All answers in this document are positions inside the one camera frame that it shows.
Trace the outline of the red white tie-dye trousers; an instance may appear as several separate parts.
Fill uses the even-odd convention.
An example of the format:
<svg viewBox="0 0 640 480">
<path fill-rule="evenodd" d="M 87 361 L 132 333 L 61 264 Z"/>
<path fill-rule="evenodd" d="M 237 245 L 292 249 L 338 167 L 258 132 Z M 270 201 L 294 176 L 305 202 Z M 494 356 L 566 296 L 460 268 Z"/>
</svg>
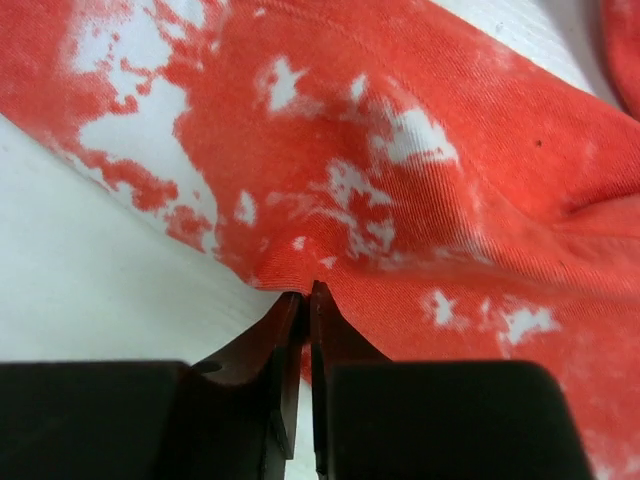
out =
<svg viewBox="0 0 640 480">
<path fill-rule="evenodd" d="M 430 1 L 5 1 L 1 114 L 397 360 L 531 360 L 599 479 L 639 475 L 639 5 L 623 109 Z"/>
</svg>

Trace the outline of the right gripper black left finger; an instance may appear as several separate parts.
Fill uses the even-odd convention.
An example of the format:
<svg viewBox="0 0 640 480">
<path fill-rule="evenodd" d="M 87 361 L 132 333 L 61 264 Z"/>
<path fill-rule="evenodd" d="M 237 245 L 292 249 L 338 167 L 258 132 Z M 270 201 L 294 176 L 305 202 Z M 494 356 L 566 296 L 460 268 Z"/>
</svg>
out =
<svg viewBox="0 0 640 480">
<path fill-rule="evenodd" d="M 205 359 L 1 367 L 5 479 L 281 479 L 293 457 L 302 299 Z"/>
</svg>

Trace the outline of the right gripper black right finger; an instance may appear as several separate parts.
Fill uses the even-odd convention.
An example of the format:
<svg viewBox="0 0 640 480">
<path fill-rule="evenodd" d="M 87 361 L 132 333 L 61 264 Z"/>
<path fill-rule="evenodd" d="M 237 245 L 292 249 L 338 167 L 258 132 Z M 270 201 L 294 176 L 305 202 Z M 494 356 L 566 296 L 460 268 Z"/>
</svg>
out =
<svg viewBox="0 0 640 480">
<path fill-rule="evenodd" d="M 394 362 L 313 285 L 313 433 L 322 479 L 589 479 L 565 397 L 528 361 Z"/>
</svg>

